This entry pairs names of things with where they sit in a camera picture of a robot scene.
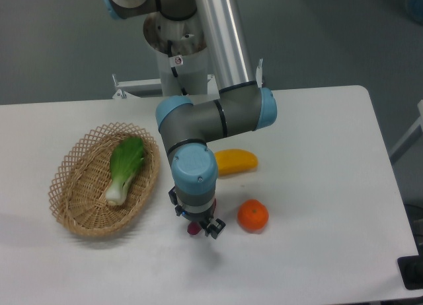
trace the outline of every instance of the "black object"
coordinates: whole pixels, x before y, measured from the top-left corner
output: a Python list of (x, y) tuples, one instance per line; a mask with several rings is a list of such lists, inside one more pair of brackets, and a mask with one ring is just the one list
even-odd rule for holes
[(171, 199), (171, 203), (173, 205), (178, 205), (178, 198), (176, 197), (176, 187), (174, 186), (170, 191), (169, 191), (169, 197)]
[(180, 216), (180, 214), (182, 214), (183, 212), (184, 212), (184, 210), (182, 209), (182, 207), (180, 206), (180, 205), (177, 205), (175, 208), (174, 208), (174, 211), (176, 211), (176, 215), (179, 217)]
[(210, 224), (210, 226), (208, 227), (209, 234), (211, 235), (211, 237), (213, 239), (217, 239), (217, 237), (223, 231), (225, 226), (226, 226), (226, 224), (222, 220), (216, 219), (215, 223)]
[(423, 288), (423, 257), (414, 255), (400, 257), (398, 266), (403, 277), (404, 286), (407, 290), (418, 290)]

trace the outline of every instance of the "metal bracket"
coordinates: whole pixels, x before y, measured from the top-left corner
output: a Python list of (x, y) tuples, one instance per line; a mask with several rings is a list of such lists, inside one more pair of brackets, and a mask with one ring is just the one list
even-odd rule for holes
[(405, 152), (419, 140), (423, 135), (423, 100), (418, 104), (418, 111), (420, 112), (420, 117), (411, 125), (410, 128), (405, 132), (405, 134), (398, 140), (393, 148), (389, 151), (389, 159), (391, 164), (394, 165)]

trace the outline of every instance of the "woven basket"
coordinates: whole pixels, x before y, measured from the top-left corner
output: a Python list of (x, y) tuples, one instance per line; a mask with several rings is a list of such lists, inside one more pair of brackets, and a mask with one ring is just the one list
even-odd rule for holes
[[(111, 184), (109, 161), (114, 148), (128, 137), (144, 142), (144, 162), (122, 206), (109, 206), (104, 194)], [(83, 236), (112, 234), (133, 219), (153, 191), (160, 167), (159, 148), (145, 129), (111, 123), (91, 130), (65, 156), (50, 186), (53, 216)]]

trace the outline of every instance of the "green leaf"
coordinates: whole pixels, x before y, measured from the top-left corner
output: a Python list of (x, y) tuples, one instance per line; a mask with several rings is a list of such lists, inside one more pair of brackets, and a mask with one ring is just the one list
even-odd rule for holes
[(110, 157), (112, 184), (106, 192), (110, 205), (121, 205), (128, 194), (129, 184), (143, 163), (144, 145), (138, 137), (123, 140)]

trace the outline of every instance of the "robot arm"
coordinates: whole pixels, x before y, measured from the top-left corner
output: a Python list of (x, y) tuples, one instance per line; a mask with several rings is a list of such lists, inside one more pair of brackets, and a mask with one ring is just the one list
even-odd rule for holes
[(225, 223), (214, 218), (217, 164), (207, 143), (271, 125), (277, 108), (272, 92), (255, 81), (236, 0), (194, 3), (220, 99), (194, 105), (187, 96), (172, 96), (157, 106), (156, 119), (175, 182), (169, 195), (176, 214), (216, 239)]

